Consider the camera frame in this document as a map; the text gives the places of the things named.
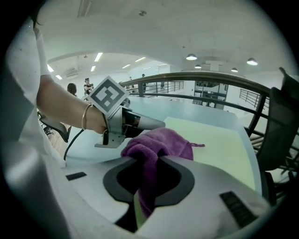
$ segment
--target wrist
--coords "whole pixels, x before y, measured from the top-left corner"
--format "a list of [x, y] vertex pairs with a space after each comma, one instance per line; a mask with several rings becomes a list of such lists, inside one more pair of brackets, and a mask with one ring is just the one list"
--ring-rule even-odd
[[86, 129], [93, 130], [99, 134], [103, 134], [106, 129], [103, 113], [94, 106], [87, 110]]

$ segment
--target railing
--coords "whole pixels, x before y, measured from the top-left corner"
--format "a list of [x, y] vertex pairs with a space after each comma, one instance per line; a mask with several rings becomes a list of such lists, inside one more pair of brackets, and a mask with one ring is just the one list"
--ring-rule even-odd
[[[256, 108], [258, 100], [260, 98], [260, 94], [241, 89], [239, 98], [245, 100], [245, 102], [253, 105]], [[263, 109], [266, 110], [268, 108], [269, 108], [269, 97], [266, 97]]]
[[[126, 85], [126, 90], [130, 95], [139, 94], [139, 88], [135, 85]], [[144, 93], [161, 93], [168, 94], [169, 92], [180, 91], [184, 88], [183, 81], [167, 81], [167, 82], [151, 82], [142, 84], [142, 92]]]
[[[196, 96], [188, 96], [188, 95], [179, 95], [179, 94], [169, 94], [169, 93], [161, 93], [156, 91], [157, 93], [146, 93], [143, 90], [143, 86], [146, 83], [162, 83], [162, 82], [180, 82], [180, 81], [205, 81], [205, 82], [213, 82], [213, 83], [220, 83], [220, 84], [228, 84], [237, 86], [252, 92], [259, 94], [259, 98], [256, 103], [256, 109], [249, 109], [243, 107], [241, 105], [229, 103], [226, 101], [214, 99], [214, 98], [205, 98], [205, 97], [196, 97]], [[167, 97], [174, 97], [174, 98], [186, 98], [186, 99], [193, 99], [193, 100], [201, 100], [206, 102], [212, 102], [215, 104], [226, 105], [233, 108], [237, 108], [249, 113], [254, 114], [249, 127], [245, 128], [247, 131], [248, 136], [252, 134], [256, 134], [259, 136], [264, 136], [263, 133], [258, 132], [255, 130], [255, 127], [258, 123], [260, 117], [268, 118], [267, 115], [263, 114], [263, 107], [266, 101], [266, 98], [269, 97], [270, 89], [264, 85], [258, 84], [253, 81], [246, 80], [242, 77], [228, 75], [223, 73], [216, 73], [216, 72], [179, 72], [179, 73], [168, 73], [168, 74], [161, 74], [155, 75], [150, 77], [143, 77], [135, 80], [130, 80], [126, 82], [122, 82], [122, 86], [128, 85], [138, 85], [138, 92], [130, 93], [130, 95], [138, 95], [139, 97], [145, 96], [167, 96]]]

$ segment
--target light green paper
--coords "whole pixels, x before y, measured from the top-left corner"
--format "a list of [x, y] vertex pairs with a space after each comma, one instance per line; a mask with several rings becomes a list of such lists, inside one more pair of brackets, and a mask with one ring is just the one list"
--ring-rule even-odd
[[255, 190], [250, 159], [236, 131], [172, 117], [165, 123], [189, 142], [206, 145], [192, 147], [194, 161], [218, 167]]

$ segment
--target ceiling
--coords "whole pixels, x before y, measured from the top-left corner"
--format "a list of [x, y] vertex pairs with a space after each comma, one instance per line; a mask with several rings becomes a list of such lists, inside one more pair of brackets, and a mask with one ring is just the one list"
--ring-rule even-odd
[[[134, 56], [120, 53], [103, 53], [99, 61], [95, 62], [98, 52], [82, 54], [77, 56], [70, 56], [61, 58], [52, 63], [50, 67], [54, 70], [53, 76], [60, 75], [63, 79], [72, 79], [76, 76], [89, 74], [92, 66], [96, 66], [93, 73], [108, 73], [108, 72], [128, 72], [133, 68], [150, 63], [150, 59], [140, 59], [141, 56]], [[123, 66], [131, 64], [129, 67], [122, 68]]]
[[[141, 10], [147, 13], [140, 16]], [[275, 26], [248, 1], [60, 0], [44, 6], [39, 22], [49, 64], [61, 71], [76, 64], [87, 70], [95, 57], [92, 53], [109, 52], [97, 69], [116, 70], [134, 57], [145, 56], [182, 70], [193, 70], [198, 63], [208, 70], [206, 60], [215, 60], [223, 62], [220, 71], [236, 67], [241, 75], [280, 66], [298, 73]], [[187, 61], [189, 53], [198, 60]], [[247, 65], [250, 57], [259, 65]], [[65, 58], [69, 63], [59, 63]]]

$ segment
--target person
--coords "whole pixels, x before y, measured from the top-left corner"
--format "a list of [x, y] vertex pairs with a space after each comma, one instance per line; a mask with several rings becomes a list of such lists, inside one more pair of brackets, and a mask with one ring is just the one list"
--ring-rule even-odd
[[[52, 147], [38, 122], [37, 109], [53, 120], [81, 128], [82, 116], [89, 103], [73, 97], [52, 79], [47, 69], [43, 36], [38, 29], [38, 24], [42, 22], [38, 21], [37, 16], [38, 11], [35, 11], [23, 23], [6, 51], [3, 67], [5, 81], [9, 82], [18, 100], [10, 92], [7, 97], [15, 100], [11, 100], [9, 109], [1, 109], [4, 115], [8, 114], [8, 110], [13, 110], [16, 115], [26, 117], [26, 120], [18, 119], [17, 123], [21, 125], [14, 129], [18, 130], [17, 134], [6, 134], [6, 124], [0, 126], [0, 134], [1, 137], [34, 147], [46, 165], [50, 165], [54, 159], [60, 167], [65, 167], [65, 161]], [[106, 129], [102, 112], [94, 106], [86, 112], [85, 128], [99, 134]]]
[[89, 95], [90, 92], [93, 90], [93, 84], [89, 83], [89, 78], [85, 79], [85, 85], [84, 85], [84, 93], [85, 95]]
[[[132, 77], [130, 77], [130, 80], [132, 80]], [[135, 86], [134, 85], [132, 85], [132, 88], [135, 88]], [[133, 92], [134, 93], [134, 92]]]
[[76, 87], [76, 85], [74, 83], [69, 83], [67, 85], [67, 91], [69, 93], [71, 93], [72, 95], [74, 95], [74, 96], [77, 97], [77, 95], [76, 95], [76, 93], [77, 93], [77, 87]]
[[146, 83], [143, 83], [142, 84], [142, 88], [143, 88], [143, 93], [145, 93], [145, 90], [146, 90]]

